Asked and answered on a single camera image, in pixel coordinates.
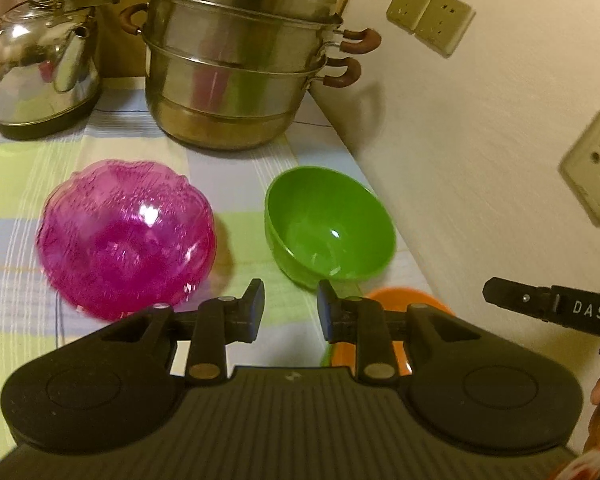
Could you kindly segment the orange plastic bowl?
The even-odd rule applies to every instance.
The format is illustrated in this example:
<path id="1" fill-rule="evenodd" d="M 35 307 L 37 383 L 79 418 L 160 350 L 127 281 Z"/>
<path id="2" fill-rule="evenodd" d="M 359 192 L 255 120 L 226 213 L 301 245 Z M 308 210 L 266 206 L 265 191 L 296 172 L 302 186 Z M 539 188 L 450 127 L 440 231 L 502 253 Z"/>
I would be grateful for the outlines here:
<path id="1" fill-rule="evenodd" d="M 428 306 L 454 315 L 454 312 L 445 304 L 442 304 L 440 300 L 414 288 L 385 287 L 369 292 L 366 297 L 379 302 L 386 311 L 405 312 L 411 304 L 428 304 Z M 408 362 L 408 357 L 401 341 L 393 343 L 393 351 L 398 361 L 400 375 L 411 375 L 411 364 Z M 327 354 L 326 362 L 329 366 L 346 366 L 350 368 L 352 374 L 355 373 L 356 359 L 354 344 L 348 344 L 347 342 L 332 344 Z"/>

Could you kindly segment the green plastic bowl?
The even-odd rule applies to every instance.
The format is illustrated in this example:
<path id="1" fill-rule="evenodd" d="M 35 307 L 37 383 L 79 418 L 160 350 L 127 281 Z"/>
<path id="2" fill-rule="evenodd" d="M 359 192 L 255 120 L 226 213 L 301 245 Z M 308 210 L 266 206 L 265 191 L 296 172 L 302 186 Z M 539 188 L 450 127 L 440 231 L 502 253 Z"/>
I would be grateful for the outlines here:
<path id="1" fill-rule="evenodd" d="M 374 193 L 324 167 L 299 166 L 271 182 L 264 230 L 279 269 L 305 289 L 374 278 L 396 252 L 396 229 Z"/>
<path id="2" fill-rule="evenodd" d="M 320 367 L 330 367 L 332 365 L 332 345 L 326 344 L 325 351 L 321 357 Z"/>

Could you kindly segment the pink glass bowl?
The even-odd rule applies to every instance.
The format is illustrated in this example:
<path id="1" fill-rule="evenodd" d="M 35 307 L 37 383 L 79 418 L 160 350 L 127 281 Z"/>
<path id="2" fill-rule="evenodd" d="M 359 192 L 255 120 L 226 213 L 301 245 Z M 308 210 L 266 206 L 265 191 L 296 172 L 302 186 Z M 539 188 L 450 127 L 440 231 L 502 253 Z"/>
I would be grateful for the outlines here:
<path id="1" fill-rule="evenodd" d="M 160 162 L 94 162 L 48 196 L 35 242 L 59 296 L 114 322 L 196 292 L 216 255 L 208 198 Z"/>

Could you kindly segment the checkered tablecloth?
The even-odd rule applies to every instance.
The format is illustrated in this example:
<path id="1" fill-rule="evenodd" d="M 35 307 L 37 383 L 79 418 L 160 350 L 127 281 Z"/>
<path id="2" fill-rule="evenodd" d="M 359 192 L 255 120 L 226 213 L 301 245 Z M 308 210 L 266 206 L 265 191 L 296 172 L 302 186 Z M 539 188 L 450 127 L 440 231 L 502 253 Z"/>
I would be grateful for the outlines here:
<path id="1" fill-rule="evenodd" d="M 50 194 L 77 172 L 115 160 L 122 176 L 99 205 L 97 220 L 156 226 L 162 207 L 195 192 L 214 217 L 216 255 L 207 278 L 182 303 L 193 310 L 221 294 L 238 295 L 253 278 L 265 284 L 266 304 L 253 344 L 233 344 L 232 364 L 310 366 L 328 351 L 315 298 L 287 278 L 264 237 L 264 196 L 282 172 L 320 166 L 362 180 L 363 173 L 332 125 L 307 96 L 290 128 L 273 142 L 241 153 L 193 151 L 163 134 L 148 113 L 138 80 L 110 80 L 93 113 L 74 128 L 33 142 L 0 135 L 0 392 L 12 372 L 38 356 L 105 324 L 100 314 L 73 307 L 50 284 L 36 234 Z M 0 409 L 0 459 L 14 445 Z"/>

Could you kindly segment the stainless steel steamer pot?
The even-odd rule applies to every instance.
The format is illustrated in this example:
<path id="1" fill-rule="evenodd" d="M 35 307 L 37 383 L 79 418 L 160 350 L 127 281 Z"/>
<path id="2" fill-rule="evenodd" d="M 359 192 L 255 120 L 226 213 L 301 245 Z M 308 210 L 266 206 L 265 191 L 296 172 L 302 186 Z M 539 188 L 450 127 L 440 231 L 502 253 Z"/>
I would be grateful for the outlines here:
<path id="1" fill-rule="evenodd" d="M 241 151 L 294 121 L 310 85 L 346 88 L 371 28 L 345 29 L 337 0 L 140 0 L 121 28 L 147 48 L 145 96 L 157 126 L 195 148 Z"/>

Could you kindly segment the stainless steel kettle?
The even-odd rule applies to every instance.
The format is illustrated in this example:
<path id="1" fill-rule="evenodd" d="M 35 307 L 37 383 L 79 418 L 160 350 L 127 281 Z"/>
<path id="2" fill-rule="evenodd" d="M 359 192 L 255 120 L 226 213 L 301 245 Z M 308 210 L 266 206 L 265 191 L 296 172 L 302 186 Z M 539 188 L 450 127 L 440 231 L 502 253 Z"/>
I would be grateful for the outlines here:
<path id="1" fill-rule="evenodd" d="M 98 71 L 101 6 L 120 0 L 26 0 L 0 18 L 0 133 L 45 138 L 91 113 Z"/>

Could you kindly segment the single wall socket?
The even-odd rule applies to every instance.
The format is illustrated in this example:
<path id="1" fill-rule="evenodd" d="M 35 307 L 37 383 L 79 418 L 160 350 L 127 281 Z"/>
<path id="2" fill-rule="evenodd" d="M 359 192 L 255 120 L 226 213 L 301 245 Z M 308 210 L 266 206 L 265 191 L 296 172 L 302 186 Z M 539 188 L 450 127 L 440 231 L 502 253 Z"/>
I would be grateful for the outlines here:
<path id="1" fill-rule="evenodd" d="M 600 111 L 562 158 L 558 170 L 588 218 L 600 226 Z"/>

